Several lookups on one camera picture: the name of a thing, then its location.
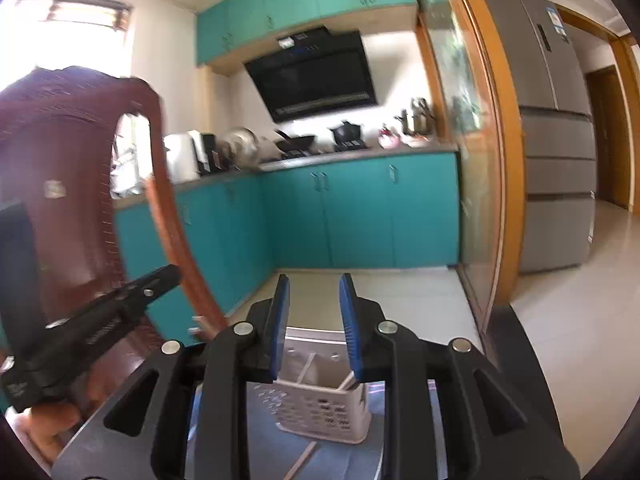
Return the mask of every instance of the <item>refrigerator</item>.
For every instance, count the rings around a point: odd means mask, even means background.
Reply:
[[[574,46],[552,2],[485,1],[509,61],[525,136],[520,271],[579,265],[593,236],[596,145]]]

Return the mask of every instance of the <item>black frying pan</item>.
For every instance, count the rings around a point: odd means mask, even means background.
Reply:
[[[287,152],[306,152],[316,140],[315,135],[305,135],[302,137],[289,137],[285,132],[281,130],[274,130],[284,140],[276,142],[276,147],[284,153]]]

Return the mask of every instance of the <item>perforated basket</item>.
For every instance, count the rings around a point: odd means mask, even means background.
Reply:
[[[278,380],[254,388],[281,430],[359,444],[371,414],[364,384],[340,389],[350,372],[344,341],[287,337]]]

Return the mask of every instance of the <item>backsplash wall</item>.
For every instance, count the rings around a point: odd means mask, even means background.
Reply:
[[[334,139],[327,128],[347,120],[361,124],[367,143],[374,144],[383,123],[389,127],[399,126],[394,116],[399,115],[403,108],[409,108],[412,97],[424,97],[431,103],[431,94],[413,31],[373,34],[363,36],[362,40],[379,106],[342,110],[276,125],[271,121],[251,77],[242,70],[226,82],[214,83],[226,86],[229,95],[230,117],[223,118],[223,121],[249,128],[258,138],[280,140],[273,132],[274,128],[292,136],[316,135],[319,149],[332,151]]]

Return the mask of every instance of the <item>triangular cutout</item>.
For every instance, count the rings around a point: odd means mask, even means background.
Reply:
[[[498,389],[491,378],[482,370],[474,373],[489,427],[494,435],[510,433],[525,427],[527,419],[516,405]]]
[[[142,431],[146,410],[158,382],[158,372],[151,370],[104,417],[104,425],[113,431],[138,436]]]

